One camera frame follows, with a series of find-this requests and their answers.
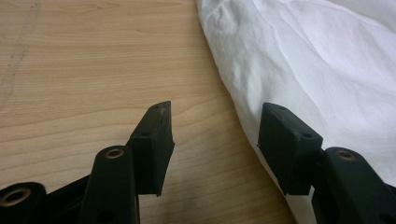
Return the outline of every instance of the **white cloth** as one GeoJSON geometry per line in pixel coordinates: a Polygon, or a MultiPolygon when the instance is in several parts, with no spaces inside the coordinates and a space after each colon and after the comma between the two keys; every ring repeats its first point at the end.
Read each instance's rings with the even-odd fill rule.
{"type": "MultiPolygon", "coordinates": [[[[256,148],[264,102],[291,110],[323,136],[324,149],[359,152],[396,186],[394,0],[197,5],[221,78],[267,170],[256,148]]],[[[287,200],[299,223],[315,223],[309,197],[287,200]]]]}

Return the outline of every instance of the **wooden table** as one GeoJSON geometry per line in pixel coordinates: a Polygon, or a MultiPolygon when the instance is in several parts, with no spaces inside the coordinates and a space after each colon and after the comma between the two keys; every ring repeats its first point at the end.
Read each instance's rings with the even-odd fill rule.
{"type": "Polygon", "coordinates": [[[193,0],[0,1],[0,188],[48,192],[172,101],[163,196],[142,223],[293,223],[246,139],[193,0]]]}

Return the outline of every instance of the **wood grain surface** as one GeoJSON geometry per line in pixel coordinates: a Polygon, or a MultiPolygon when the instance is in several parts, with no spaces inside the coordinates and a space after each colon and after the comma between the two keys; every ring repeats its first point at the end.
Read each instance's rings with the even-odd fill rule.
{"type": "Polygon", "coordinates": [[[0,188],[48,192],[172,101],[163,196],[142,223],[294,223],[248,143],[193,0],[0,1],[0,188]]]}

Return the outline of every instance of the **screw hole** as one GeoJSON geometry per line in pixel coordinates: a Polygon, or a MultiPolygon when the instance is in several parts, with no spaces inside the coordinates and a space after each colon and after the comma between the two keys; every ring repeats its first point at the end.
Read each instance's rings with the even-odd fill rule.
{"type": "Polygon", "coordinates": [[[2,199],[0,199],[0,206],[10,207],[21,203],[26,200],[31,193],[32,191],[26,188],[14,189],[6,194],[2,199]]]}
{"type": "Polygon", "coordinates": [[[97,218],[96,222],[97,223],[108,223],[114,219],[114,214],[110,211],[103,211],[101,212],[97,218]]]}
{"type": "Polygon", "coordinates": [[[108,159],[116,159],[116,158],[122,156],[122,154],[123,154],[123,150],[122,149],[115,148],[115,149],[109,150],[106,153],[106,158],[108,158],[108,159]]]}
{"type": "Polygon", "coordinates": [[[354,161],[354,160],[356,160],[355,156],[352,155],[351,153],[347,152],[347,151],[337,150],[336,152],[337,152],[338,156],[341,159],[343,159],[343,160],[346,160],[346,161],[354,161]]]}

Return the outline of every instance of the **black plastic bracket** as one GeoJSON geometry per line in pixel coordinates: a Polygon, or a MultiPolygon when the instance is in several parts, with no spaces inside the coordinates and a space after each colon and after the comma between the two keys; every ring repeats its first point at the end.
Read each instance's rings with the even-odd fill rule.
{"type": "Polygon", "coordinates": [[[321,149],[322,137],[287,108],[264,103],[259,148],[283,193],[307,195],[318,224],[396,223],[394,187],[359,153],[321,149]]]}
{"type": "Polygon", "coordinates": [[[39,183],[0,190],[0,223],[139,223],[138,194],[162,194],[174,146],[171,103],[153,105],[126,146],[96,155],[91,175],[50,194],[39,183]]]}

